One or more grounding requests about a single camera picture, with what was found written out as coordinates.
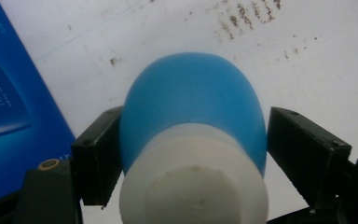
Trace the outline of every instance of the blue bulb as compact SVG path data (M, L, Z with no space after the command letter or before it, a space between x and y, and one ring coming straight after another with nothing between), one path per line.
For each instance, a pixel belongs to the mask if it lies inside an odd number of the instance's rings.
M164 57L135 80L120 120L124 172L151 138L185 123L207 124L228 133L264 175L266 129L255 91L235 65L204 53Z

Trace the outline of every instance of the blue box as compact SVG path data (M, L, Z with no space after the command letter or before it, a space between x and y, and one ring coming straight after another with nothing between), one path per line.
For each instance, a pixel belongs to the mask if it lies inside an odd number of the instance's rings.
M0 6L0 198L44 160L68 159L65 120Z

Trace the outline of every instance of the white cap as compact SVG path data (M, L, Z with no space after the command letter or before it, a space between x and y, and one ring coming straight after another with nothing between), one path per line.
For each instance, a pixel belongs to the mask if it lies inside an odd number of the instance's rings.
M125 224L264 224L268 196L234 138L181 124L145 147L124 178L119 206Z

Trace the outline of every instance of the white surface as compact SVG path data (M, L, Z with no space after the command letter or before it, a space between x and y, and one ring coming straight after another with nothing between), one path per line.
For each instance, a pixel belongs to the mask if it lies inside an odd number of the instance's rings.
M358 0L0 2L76 136L122 105L148 64L202 51L246 74L266 120L273 105L295 110L358 158ZM265 180L270 218L306 206L271 158ZM105 210L85 208L85 223L121 223L118 191Z
M265 183L237 141L210 125L159 133L127 172L120 211L128 224L263 224Z

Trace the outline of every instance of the screw hole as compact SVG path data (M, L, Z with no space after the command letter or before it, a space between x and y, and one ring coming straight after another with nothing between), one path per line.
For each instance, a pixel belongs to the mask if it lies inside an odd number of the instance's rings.
M41 171L51 170L54 167L58 166L59 163L60 163L59 160L51 159L51 160L43 161L42 163L39 164L37 168Z

